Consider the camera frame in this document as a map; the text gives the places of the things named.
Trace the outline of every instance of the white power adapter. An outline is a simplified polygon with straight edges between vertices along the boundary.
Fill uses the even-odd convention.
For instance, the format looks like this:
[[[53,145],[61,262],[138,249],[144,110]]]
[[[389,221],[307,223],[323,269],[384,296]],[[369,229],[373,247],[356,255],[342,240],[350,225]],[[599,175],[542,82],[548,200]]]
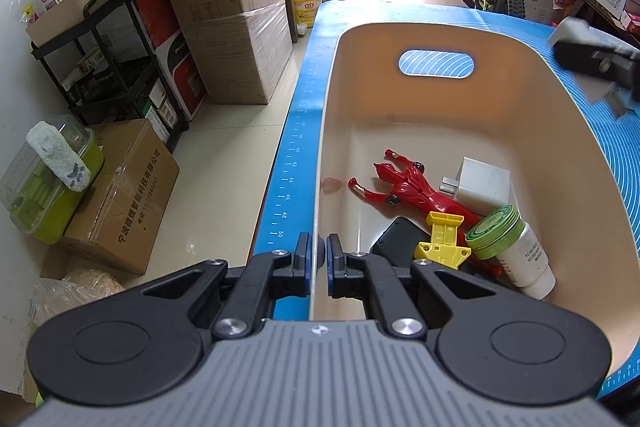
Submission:
[[[440,192],[450,194],[476,214],[487,216],[509,203],[511,173],[465,156],[458,179],[443,178]]]

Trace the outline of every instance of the yellow detergent bottle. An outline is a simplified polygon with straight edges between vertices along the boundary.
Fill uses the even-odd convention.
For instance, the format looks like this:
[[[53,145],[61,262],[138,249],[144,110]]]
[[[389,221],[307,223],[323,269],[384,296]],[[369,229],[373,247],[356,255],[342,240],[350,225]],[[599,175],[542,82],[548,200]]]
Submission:
[[[322,0],[292,0],[296,13],[296,22],[306,24],[307,28],[312,28],[316,13]]]

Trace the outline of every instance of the gray gripper base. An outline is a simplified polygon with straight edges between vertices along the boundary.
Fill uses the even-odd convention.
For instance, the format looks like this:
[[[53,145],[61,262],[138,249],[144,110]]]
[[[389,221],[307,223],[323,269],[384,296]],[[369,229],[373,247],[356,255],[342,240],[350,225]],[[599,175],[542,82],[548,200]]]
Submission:
[[[24,427],[602,427],[620,425],[592,399],[526,409],[471,393],[423,344],[373,321],[267,321],[217,343],[182,385],[144,403],[90,409],[55,399]]]

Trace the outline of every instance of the metal screw head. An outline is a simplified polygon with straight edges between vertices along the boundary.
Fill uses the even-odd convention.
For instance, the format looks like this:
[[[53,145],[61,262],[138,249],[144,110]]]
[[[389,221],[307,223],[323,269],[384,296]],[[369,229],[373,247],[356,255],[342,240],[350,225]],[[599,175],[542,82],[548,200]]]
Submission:
[[[248,324],[241,319],[222,319],[216,322],[213,330],[219,335],[232,337],[244,333],[248,327]]]
[[[415,319],[398,319],[393,321],[391,329],[400,335],[413,335],[422,331],[422,324]]]

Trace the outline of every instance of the tiled floor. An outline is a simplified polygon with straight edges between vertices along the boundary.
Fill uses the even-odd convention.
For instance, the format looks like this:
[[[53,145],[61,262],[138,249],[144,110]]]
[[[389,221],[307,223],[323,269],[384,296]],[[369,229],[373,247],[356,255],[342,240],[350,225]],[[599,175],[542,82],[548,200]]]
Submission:
[[[460,5],[460,0],[383,0]],[[294,46],[276,93],[266,106],[206,103],[184,133],[180,165],[158,238],[142,277],[116,273],[127,286],[185,266],[223,257],[245,264],[308,36]],[[76,259],[74,267],[87,261]]]

